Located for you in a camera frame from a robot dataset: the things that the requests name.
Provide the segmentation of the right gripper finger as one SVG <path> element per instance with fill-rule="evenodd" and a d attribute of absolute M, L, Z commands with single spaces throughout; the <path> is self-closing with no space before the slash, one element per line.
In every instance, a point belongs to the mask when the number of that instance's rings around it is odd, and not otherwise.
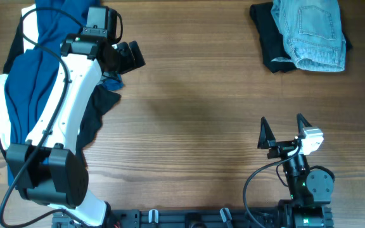
<path fill-rule="evenodd" d="M 260 121 L 260 135 L 257 147 L 259 149 L 269 149 L 276 145 L 276 138 L 265 117 Z"/>
<path fill-rule="evenodd" d="M 301 114 L 297 114 L 297 127 L 298 130 L 302 130 L 304 127 L 311 127 L 312 125 L 306 120 L 306 118 Z"/>

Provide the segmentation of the light blue denim jeans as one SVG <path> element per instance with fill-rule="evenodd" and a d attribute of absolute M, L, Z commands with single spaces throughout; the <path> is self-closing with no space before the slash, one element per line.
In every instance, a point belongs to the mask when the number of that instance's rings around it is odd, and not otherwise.
<path fill-rule="evenodd" d="M 297 68 L 345 70 L 346 39 L 337 0 L 274 0 L 271 15 L 289 60 Z"/>

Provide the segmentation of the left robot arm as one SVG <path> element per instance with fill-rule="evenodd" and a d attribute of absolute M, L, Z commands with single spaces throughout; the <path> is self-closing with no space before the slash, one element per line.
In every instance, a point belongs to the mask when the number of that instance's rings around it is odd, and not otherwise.
<path fill-rule="evenodd" d="M 122 17 L 114 9 L 90 6 L 86 23 L 75 13 L 59 16 L 75 30 L 55 46 L 37 43 L 36 50 L 52 60 L 6 87 L 11 124 L 23 134 L 6 152 L 14 177 L 10 191 L 84 227 L 115 227 L 110 205 L 88 188 L 89 174 L 76 154 L 78 131 L 100 80 L 140 68 L 144 59 L 136 42 L 122 42 Z"/>

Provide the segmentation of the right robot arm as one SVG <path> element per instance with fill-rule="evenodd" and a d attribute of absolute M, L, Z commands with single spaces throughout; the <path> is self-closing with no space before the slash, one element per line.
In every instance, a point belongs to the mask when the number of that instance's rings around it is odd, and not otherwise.
<path fill-rule="evenodd" d="M 260 121 L 257 147 L 267 149 L 268 159 L 279 158 L 285 173 L 290 199 L 282 199 L 266 218 L 268 227 L 333 227 L 331 203 L 335 176 L 322 166 L 310 166 L 307 156 L 317 151 L 324 134 L 302 114 L 297 115 L 298 135 L 290 141 L 277 141 L 266 118 Z"/>

